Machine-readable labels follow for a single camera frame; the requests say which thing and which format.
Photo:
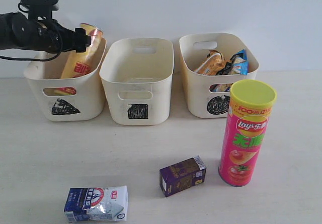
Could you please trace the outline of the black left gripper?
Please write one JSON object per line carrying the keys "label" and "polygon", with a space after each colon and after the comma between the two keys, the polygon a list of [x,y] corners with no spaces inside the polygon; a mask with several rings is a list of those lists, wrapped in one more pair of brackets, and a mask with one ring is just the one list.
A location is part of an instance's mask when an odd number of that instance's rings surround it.
{"label": "black left gripper", "polygon": [[84,28],[74,32],[53,21],[28,20],[23,14],[13,14],[10,19],[10,40],[12,48],[48,53],[83,53],[91,45],[91,36]]}

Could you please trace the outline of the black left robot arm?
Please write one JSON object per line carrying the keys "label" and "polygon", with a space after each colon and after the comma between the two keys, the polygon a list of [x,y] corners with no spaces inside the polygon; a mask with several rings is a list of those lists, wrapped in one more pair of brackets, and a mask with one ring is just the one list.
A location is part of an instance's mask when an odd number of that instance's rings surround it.
{"label": "black left robot arm", "polygon": [[90,45],[91,37],[83,28],[72,31],[56,20],[31,20],[19,12],[1,14],[1,50],[82,53]]}

